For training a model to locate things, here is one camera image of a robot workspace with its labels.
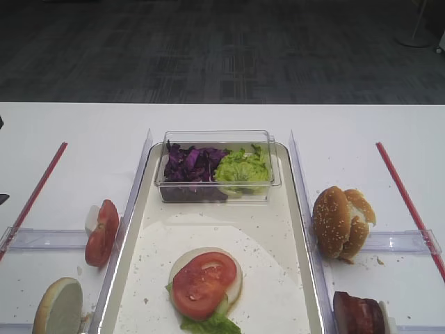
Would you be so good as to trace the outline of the clear plastic salad container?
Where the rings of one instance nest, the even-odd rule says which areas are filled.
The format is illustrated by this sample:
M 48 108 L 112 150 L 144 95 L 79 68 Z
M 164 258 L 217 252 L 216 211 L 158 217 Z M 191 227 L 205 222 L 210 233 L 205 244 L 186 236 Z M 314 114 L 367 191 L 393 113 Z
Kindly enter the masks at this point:
M 169 131 L 154 183 L 164 202 L 266 200 L 281 184 L 266 130 Z

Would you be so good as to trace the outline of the green lettuce in container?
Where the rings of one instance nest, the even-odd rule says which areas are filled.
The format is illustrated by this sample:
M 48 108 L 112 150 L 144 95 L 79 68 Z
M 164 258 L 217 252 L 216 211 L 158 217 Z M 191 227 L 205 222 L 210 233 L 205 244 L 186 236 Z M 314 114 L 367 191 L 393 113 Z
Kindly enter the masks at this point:
M 241 148 L 223 157 L 215 171 L 214 179 L 219 184 L 239 183 L 242 186 L 220 186 L 225 195 L 239 198 L 244 195 L 262 196 L 266 186 L 248 186 L 247 183 L 260 183 L 270 180 L 270 168 L 266 165 L 266 154 L 259 145 L 252 144 L 253 153 L 246 154 Z

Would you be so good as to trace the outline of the lower right clear holder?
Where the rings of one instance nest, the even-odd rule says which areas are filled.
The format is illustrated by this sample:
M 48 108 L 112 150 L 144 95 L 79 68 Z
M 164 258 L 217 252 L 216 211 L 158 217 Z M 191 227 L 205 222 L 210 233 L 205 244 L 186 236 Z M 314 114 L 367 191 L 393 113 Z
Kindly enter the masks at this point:
M 397 326 L 390 329 L 396 334 L 445 334 L 444 326 Z

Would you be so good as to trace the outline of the upper left clear holder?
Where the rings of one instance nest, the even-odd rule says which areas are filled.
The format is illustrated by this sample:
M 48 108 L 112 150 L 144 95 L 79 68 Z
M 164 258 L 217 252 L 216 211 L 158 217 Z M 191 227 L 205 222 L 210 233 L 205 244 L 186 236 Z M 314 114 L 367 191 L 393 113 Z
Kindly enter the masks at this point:
M 88 241 L 84 230 L 39 230 L 7 228 L 1 237 L 1 252 L 82 251 Z

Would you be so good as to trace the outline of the bottom bun on tray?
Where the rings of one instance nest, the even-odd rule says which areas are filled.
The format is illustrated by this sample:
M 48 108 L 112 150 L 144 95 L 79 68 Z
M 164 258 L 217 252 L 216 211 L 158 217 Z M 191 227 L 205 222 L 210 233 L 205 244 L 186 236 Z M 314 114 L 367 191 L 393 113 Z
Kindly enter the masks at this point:
M 241 294 L 241 290 L 242 290 L 242 286 L 243 286 L 243 271 L 242 271 L 241 265 L 238 263 L 236 258 L 233 255 L 231 255 L 229 252 L 227 252 L 221 248 L 201 247 L 201 248 L 195 248 L 193 250 L 190 250 L 190 251 L 184 253 L 181 257 L 179 257 L 177 259 L 177 261 L 173 264 L 173 266 L 170 270 L 167 288 L 169 288 L 169 286 L 172 284 L 173 278 L 176 276 L 176 274 L 184 266 L 186 266 L 194 257 L 201 255 L 203 253 L 209 253 L 209 252 L 223 253 L 227 257 L 230 257 L 236 265 L 236 279 L 226 290 L 226 295 L 228 298 L 228 306 L 227 306 L 225 313 L 227 313 L 227 311 L 235 304 L 235 302 L 238 300 L 238 298 Z

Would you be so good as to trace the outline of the sesame bun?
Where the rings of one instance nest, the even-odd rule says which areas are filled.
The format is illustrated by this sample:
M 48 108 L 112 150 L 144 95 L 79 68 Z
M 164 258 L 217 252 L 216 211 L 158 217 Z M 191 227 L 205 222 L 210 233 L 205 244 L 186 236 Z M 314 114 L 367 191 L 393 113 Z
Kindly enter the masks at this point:
M 314 204 L 313 226 L 320 252 L 338 258 L 350 236 L 350 209 L 345 193 L 331 186 L 319 194 Z
M 350 209 L 350 236 L 343 245 L 339 258 L 352 264 L 353 259 L 362 249 L 369 235 L 369 225 L 376 225 L 375 213 L 364 195 L 356 189 L 344 191 Z

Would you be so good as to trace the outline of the right red strip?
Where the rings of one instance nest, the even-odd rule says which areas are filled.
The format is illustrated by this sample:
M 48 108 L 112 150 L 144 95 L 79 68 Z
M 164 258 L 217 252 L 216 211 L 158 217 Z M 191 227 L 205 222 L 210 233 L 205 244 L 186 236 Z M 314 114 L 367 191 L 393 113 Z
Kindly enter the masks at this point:
M 426 243 L 426 246 L 428 247 L 431 257 L 442 277 L 442 279 L 444 280 L 444 262 L 442 260 L 441 255 L 439 254 L 439 247 L 435 245 L 435 243 L 432 240 L 432 235 L 428 233 L 427 228 L 425 226 L 425 224 L 423 223 L 418 211 L 416 210 L 416 207 L 414 205 L 414 203 L 411 200 L 411 197 L 409 195 L 409 193 L 407 192 L 401 178 L 399 177 L 399 174 L 395 168 L 395 166 L 393 165 L 387 151 L 385 150 L 383 144 L 381 142 L 377 142 L 375 144 L 375 146 L 378 149 L 378 152 L 380 153 L 380 156 L 382 157 L 382 160 L 384 161 L 393 181 L 395 182 L 398 191 L 407 207 L 407 209 L 409 210 L 411 217 L 413 218 L 418 230 L 421 232 L 421 235 L 423 237 L 423 240 Z

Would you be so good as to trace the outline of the bun half standing left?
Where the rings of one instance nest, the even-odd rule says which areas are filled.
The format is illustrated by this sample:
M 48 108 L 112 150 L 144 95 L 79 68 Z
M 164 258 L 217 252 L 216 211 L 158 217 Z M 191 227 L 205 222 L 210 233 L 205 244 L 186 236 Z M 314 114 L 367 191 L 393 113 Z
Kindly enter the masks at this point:
M 79 281 L 64 277 L 53 282 L 41 298 L 32 333 L 78 333 L 83 292 Z

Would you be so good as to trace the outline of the left red strip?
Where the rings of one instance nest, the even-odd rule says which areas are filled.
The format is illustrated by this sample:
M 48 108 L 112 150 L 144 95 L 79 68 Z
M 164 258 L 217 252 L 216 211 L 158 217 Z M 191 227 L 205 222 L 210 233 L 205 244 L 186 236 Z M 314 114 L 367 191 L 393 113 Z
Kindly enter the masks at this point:
M 45 172 L 43 173 L 42 177 L 40 178 L 39 182 L 35 186 L 29 199 L 26 201 L 25 206 L 19 213 L 19 216 L 17 217 L 13 226 L 7 232 L 5 232 L 4 238 L 2 239 L 2 242 L 1 242 L 1 256 L 0 256 L 1 260 L 3 259 L 4 255 L 6 254 L 6 251 L 8 250 L 8 246 L 9 246 L 10 242 L 14 239 L 18 230 L 22 226 L 22 224 L 23 224 L 25 218 L 27 217 L 28 213 L 30 212 L 34 202 L 36 201 L 37 197 L 40 195 L 41 190 L 43 189 L 44 185 L 46 184 L 47 180 L 51 176 L 53 170 L 55 169 L 57 163 L 59 162 L 60 158 L 62 157 L 67 145 L 68 145 L 67 142 L 61 143 L 56 154 L 52 158 L 51 162 L 47 166 L 47 168 L 46 168 Z

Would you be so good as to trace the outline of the red strip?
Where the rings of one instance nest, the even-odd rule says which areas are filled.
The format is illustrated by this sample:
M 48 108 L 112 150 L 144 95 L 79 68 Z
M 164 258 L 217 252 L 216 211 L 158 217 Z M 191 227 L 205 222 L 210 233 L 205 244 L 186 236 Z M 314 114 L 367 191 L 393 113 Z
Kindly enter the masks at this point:
M 1 242 L 1 256 L 0 256 L 1 260 L 3 259 L 4 255 L 6 254 L 6 251 L 8 250 L 8 246 L 9 246 L 10 242 L 14 239 L 18 230 L 22 226 L 22 224 L 23 224 L 25 218 L 27 217 L 28 213 L 30 212 L 34 202 L 36 201 L 37 197 L 40 195 L 41 190 L 43 189 L 44 185 L 46 184 L 47 180 L 51 176 L 53 170 L 55 169 L 57 163 L 59 162 L 60 158 L 62 157 L 67 145 L 68 145 L 67 142 L 61 143 L 56 154 L 52 158 L 51 162 L 47 166 L 47 168 L 46 168 L 45 172 L 43 173 L 42 177 L 40 178 L 39 182 L 35 186 L 29 199 L 26 201 L 25 206 L 19 213 L 19 216 L 17 217 L 13 226 L 7 232 L 5 232 L 4 238 L 2 239 L 2 242 Z
M 381 142 L 377 142 L 375 144 L 375 146 L 378 149 L 378 152 L 380 153 L 380 156 L 382 157 L 382 160 L 384 161 L 393 181 L 395 182 L 398 191 L 407 207 L 407 209 L 409 210 L 411 217 L 413 218 L 418 230 L 421 232 L 421 235 L 423 237 L 423 240 L 426 243 L 426 246 L 428 247 L 431 257 L 442 277 L 442 279 L 444 280 L 444 262 L 442 260 L 441 255 L 439 254 L 439 247 L 435 245 L 435 243 L 432 240 L 432 235 L 428 233 L 427 228 L 425 226 L 425 224 L 423 223 L 418 211 L 416 210 L 416 207 L 414 205 L 414 203 L 411 200 L 411 197 L 409 195 L 409 193 L 407 192 L 401 178 L 399 177 L 399 174 L 395 168 L 395 166 L 393 165 L 387 151 L 385 150 L 383 144 Z

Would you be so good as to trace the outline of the left clear divider rail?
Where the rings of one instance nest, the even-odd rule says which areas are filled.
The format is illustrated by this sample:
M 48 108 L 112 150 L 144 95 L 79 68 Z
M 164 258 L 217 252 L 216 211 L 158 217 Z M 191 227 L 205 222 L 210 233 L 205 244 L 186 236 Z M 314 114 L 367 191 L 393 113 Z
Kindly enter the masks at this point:
M 132 220 L 136 210 L 138 194 L 143 184 L 151 147 L 152 134 L 148 132 L 124 215 L 120 220 L 120 226 L 97 299 L 96 308 L 88 328 L 89 333 L 114 332 L 131 264 L 132 252 L 136 244 L 138 228 L 133 226 Z

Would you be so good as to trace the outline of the white floor stand base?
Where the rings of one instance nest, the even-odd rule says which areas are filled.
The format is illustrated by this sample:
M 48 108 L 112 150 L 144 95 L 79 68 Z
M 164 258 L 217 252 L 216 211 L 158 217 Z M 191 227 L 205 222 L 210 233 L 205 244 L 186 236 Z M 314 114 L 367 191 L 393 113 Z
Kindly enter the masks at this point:
M 423 22 L 423 16 L 429 0 L 419 1 L 419 6 L 416 14 L 416 22 L 412 32 L 410 33 L 397 33 L 394 36 L 396 44 L 413 48 L 413 49 L 425 49 L 432 46 L 432 41 L 428 36 L 428 32 L 421 27 Z

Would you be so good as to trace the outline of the tomato slice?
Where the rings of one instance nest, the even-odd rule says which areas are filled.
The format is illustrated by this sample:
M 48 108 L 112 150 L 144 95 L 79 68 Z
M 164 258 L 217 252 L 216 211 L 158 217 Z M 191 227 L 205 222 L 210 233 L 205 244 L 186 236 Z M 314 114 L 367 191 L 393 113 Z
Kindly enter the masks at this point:
M 209 252 L 194 257 L 173 278 L 175 287 L 219 284 L 229 287 L 236 279 L 236 265 L 223 253 Z
M 109 199 L 105 199 L 99 210 L 96 228 L 88 238 L 85 248 L 86 263 L 92 267 L 102 267 L 111 256 L 120 217 Z

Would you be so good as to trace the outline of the upper right clear holder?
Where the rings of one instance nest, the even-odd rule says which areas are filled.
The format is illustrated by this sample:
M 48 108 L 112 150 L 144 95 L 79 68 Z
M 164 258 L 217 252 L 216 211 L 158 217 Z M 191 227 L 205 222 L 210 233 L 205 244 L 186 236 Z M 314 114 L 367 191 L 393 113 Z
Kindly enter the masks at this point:
M 442 249 L 432 230 L 374 231 L 368 235 L 361 252 L 440 255 Z

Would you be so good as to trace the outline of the front sesame bun top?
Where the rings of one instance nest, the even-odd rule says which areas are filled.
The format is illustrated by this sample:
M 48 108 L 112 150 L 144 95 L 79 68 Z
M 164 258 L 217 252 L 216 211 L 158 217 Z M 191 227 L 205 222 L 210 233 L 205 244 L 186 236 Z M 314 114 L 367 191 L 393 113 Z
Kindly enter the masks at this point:
M 338 258 L 350 236 L 350 209 L 345 193 L 331 186 L 319 194 L 314 204 L 313 226 L 320 252 Z

